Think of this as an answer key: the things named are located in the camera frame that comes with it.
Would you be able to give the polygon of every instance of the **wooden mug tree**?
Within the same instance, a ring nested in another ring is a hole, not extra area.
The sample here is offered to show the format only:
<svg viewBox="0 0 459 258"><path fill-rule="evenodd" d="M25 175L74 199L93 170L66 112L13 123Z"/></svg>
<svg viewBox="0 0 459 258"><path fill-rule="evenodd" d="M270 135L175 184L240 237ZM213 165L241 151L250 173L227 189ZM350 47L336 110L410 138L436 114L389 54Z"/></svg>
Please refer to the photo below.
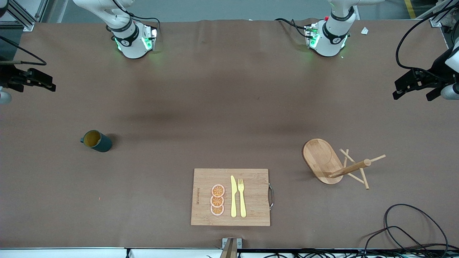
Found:
<svg viewBox="0 0 459 258"><path fill-rule="evenodd" d="M340 151L344 154L344 164L341 164L341 161L338 159L338 156L328 142L323 139L312 139L304 144L303 158L317 179L323 183L329 185L336 184L347 174L364 184L366 189L369 189L364 168L370 166L372 162L385 158L386 156L381 155L373 159L366 158L360 162L355 162L349 156L349 150L346 149L346 151L344 151L340 149ZM353 164L347 166L347 160L351 161ZM351 174L351 172L357 170L360 170L362 179Z"/></svg>

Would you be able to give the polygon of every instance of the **citrus slice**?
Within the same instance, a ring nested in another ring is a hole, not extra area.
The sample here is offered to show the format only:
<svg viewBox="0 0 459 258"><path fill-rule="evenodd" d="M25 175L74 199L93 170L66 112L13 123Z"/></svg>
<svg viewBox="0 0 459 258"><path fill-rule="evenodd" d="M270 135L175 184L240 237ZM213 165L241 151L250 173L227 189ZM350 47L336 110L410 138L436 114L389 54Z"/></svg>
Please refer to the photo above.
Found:
<svg viewBox="0 0 459 258"><path fill-rule="evenodd" d="M224 203L223 197L215 197L215 196L210 197L210 204L215 208L222 207L223 203Z"/></svg>
<svg viewBox="0 0 459 258"><path fill-rule="evenodd" d="M223 214L224 211L225 211L225 206L218 207L218 208L213 207L213 206L210 207L210 212L212 212L212 214L215 216L220 216L221 214Z"/></svg>
<svg viewBox="0 0 459 258"><path fill-rule="evenodd" d="M223 185L214 185L212 187L212 195L215 197L222 197L225 194L225 188Z"/></svg>

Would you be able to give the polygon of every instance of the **yellow floor tape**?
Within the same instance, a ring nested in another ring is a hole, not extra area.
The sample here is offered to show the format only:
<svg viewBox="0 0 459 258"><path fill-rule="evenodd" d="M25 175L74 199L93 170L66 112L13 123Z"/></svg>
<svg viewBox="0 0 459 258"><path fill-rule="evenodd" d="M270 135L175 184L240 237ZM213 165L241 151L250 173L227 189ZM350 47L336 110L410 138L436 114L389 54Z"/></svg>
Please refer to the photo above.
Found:
<svg viewBox="0 0 459 258"><path fill-rule="evenodd" d="M416 14L414 13L413 5L411 4L411 0L405 0L405 5L406 5L406 9L408 10L409 17L411 19L416 18Z"/></svg>

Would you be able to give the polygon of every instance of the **wooden oval base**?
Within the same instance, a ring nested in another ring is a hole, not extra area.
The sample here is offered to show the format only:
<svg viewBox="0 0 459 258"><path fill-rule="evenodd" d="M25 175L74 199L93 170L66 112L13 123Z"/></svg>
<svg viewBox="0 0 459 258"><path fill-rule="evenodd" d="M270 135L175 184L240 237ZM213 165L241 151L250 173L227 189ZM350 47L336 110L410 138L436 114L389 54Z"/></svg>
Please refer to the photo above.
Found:
<svg viewBox="0 0 459 258"><path fill-rule="evenodd" d="M304 144L303 158L314 175L321 182L336 184L343 176L329 178L328 175L343 168L341 161L328 142L322 139L312 139Z"/></svg>

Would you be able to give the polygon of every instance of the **teal mug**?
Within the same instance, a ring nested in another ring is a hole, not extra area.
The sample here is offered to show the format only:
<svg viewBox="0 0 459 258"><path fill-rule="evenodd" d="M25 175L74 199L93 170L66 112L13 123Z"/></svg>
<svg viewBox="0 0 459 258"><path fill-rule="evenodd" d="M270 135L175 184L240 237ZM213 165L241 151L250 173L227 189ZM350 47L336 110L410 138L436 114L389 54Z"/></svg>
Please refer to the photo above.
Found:
<svg viewBox="0 0 459 258"><path fill-rule="evenodd" d="M112 147L112 140L98 130L87 132L83 138L81 138L80 142L86 147L100 152L107 152Z"/></svg>

